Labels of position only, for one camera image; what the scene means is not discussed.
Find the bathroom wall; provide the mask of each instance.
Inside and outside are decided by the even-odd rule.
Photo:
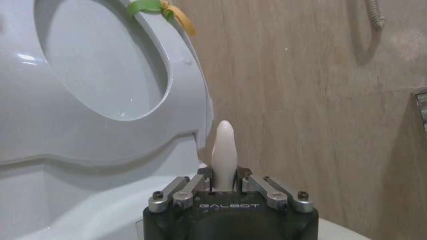
[[[238,163],[307,190],[320,216],[375,240],[427,236],[427,1],[173,0],[193,20],[214,123]],[[209,147],[200,153],[209,161]]]

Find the toilet seat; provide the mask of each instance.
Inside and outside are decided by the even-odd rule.
[[[130,1],[120,2],[125,8]],[[0,53],[0,110],[6,113],[0,116],[0,163],[34,157],[92,166],[124,163],[188,133],[197,148],[204,146],[212,122],[204,76],[186,39],[160,14],[138,13],[134,19],[162,59],[165,93],[141,117],[116,120],[90,109],[58,81],[38,44],[34,0],[0,5],[6,23],[0,38],[6,46]]]

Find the toilet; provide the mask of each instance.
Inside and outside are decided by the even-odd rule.
[[[1,240],[137,240],[152,192],[204,166],[196,52],[129,3],[0,1]],[[367,238],[320,220],[319,239]]]

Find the screw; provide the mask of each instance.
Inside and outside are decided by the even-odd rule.
[[[152,199],[153,199],[154,201],[162,199],[162,191],[154,191],[154,192],[152,193]]]
[[[297,192],[297,199],[301,201],[307,201],[308,200],[308,193],[305,191],[299,191]]]

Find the cable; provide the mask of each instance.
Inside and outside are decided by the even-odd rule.
[[[367,15],[373,29],[383,29],[385,17],[381,0],[367,0]]]

